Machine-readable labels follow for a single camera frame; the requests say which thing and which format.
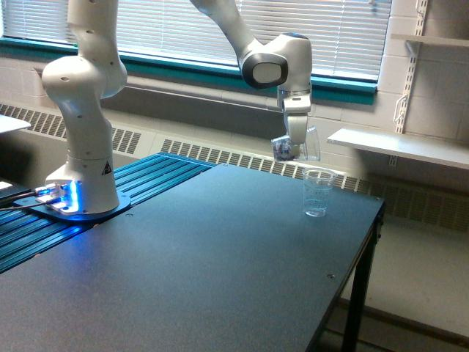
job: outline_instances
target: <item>window frame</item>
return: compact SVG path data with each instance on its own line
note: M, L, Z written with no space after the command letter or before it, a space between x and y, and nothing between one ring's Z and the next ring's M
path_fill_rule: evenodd
M54 60L78 53L78 49L74 45L14 37L0 37L0 51L13 57L32 60L38 58ZM244 82L238 67L124 51L120 51L119 55L130 75L178 78L188 84L216 84L216 86L227 89L231 87L247 93L253 92L253 88ZM377 82L374 81L311 75L311 85L313 100L334 100L373 105L377 93ZM276 89L264 89L260 92L265 92L267 96L275 96Z

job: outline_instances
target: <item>window blinds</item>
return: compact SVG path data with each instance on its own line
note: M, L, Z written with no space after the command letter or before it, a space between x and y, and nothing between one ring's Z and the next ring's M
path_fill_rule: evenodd
M313 74L376 81L391 0L236 0L254 35L310 38ZM67 0L3 0L4 35L71 41ZM119 0L121 51L236 65L221 30L189 0Z

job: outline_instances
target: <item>wall shelf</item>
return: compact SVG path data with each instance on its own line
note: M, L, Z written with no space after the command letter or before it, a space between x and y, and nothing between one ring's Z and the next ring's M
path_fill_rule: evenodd
M0 115L0 133L16 131L28 127L31 127L31 125L26 121Z
M469 169L469 145L371 128L342 128L328 142L359 150Z
M457 46L460 48L469 48L469 40L463 40L463 39L427 37L425 35L406 35L406 34L392 34L391 39L407 40L412 43L423 43L423 44L428 44L428 45Z

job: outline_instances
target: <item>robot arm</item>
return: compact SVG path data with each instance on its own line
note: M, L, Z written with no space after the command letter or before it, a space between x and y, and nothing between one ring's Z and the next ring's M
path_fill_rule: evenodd
M120 91L127 72L116 44L117 0L69 0L68 23L78 55L47 65L43 85L67 127L67 162L46 179L56 189L52 208L68 216L104 213L119 205L112 164L111 124L100 99Z
M220 26L248 84L278 87L288 134L273 140L274 156L282 161L299 157L306 149L311 108L308 38L281 34L263 45L243 22L235 0L191 1ZM122 208L114 181L111 125L100 107L100 99L117 94L127 81L116 44L117 5L118 0L69 0L68 23L78 55L58 59L43 72L45 90L64 117L68 155L66 164L47 177L48 193L38 201L60 200L50 206L70 219Z
M243 79L257 89L278 87L278 107L284 113L288 137L281 137L283 160L300 156L306 143L308 113L311 110L311 42L299 34L279 35L261 44L244 23L235 0L191 0L202 13L212 18L225 34L237 55Z

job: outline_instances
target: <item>table leg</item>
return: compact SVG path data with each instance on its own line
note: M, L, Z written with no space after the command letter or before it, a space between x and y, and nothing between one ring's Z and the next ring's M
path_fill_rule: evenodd
M360 331L361 316L365 306L369 275L372 271L374 248L378 239L379 226L380 220L377 219L372 228L372 236L355 269L347 325L345 326L344 340L342 342L342 352L355 352L357 347L358 332Z

